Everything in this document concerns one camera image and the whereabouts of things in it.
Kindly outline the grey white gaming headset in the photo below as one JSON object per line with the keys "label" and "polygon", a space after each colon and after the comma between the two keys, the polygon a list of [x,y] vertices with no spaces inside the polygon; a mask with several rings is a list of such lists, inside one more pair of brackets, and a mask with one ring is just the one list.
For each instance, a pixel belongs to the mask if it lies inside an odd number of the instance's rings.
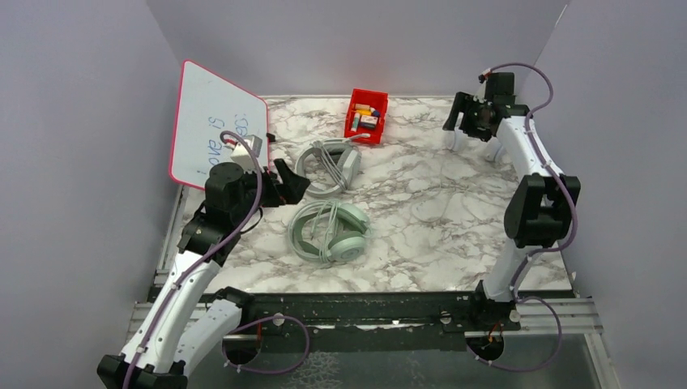
{"label": "grey white gaming headset", "polygon": [[324,189],[311,183],[306,193],[316,199],[326,199],[348,190],[359,173],[362,153],[348,138],[329,138],[313,141],[303,149],[295,164],[297,175],[305,177],[305,160],[313,156],[333,180]]}

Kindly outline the green headphones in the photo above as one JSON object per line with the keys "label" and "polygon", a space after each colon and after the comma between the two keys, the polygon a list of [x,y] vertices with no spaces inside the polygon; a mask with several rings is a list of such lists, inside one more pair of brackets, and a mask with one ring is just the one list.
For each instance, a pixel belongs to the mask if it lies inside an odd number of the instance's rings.
{"label": "green headphones", "polygon": [[363,255],[370,218],[357,206],[318,200],[302,207],[288,225],[288,244],[300,259],[313,263],[347,263]]}

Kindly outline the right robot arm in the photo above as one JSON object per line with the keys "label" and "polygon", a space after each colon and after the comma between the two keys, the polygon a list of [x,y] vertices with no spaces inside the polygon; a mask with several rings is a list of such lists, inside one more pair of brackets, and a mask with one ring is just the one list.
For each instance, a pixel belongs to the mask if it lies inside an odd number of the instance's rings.
{"label": "right robot arm", "polygon": [[480,330],[505,322],[534,259],[551,252],[574,226],[581,182],[556,165],[538,136],[531,110],[517,103],[514,73],[487,70],[480,91],[455,95],[442,129],[483,142],[497,140],[519,183],[504,214],[503,254],[469,297],[467,318]]}

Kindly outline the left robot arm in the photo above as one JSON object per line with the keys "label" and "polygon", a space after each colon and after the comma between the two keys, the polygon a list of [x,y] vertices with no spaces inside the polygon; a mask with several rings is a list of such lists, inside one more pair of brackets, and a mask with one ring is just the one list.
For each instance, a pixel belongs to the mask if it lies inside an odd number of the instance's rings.
{"label": "left robot arm", "polygon": [[178,253],[160,294],[143,323],[117,355],[105,355],[97,375],[107,388],[185,388],[204,357],[230,331],[254,325],[254,310],[220,298],[195,322],[191,316],[219,274],[251,217],[265,207],[299,203],[309,179],[282,159],[269,169],[250,171],[234,162],[211,168],[205,199],[186,224]]}

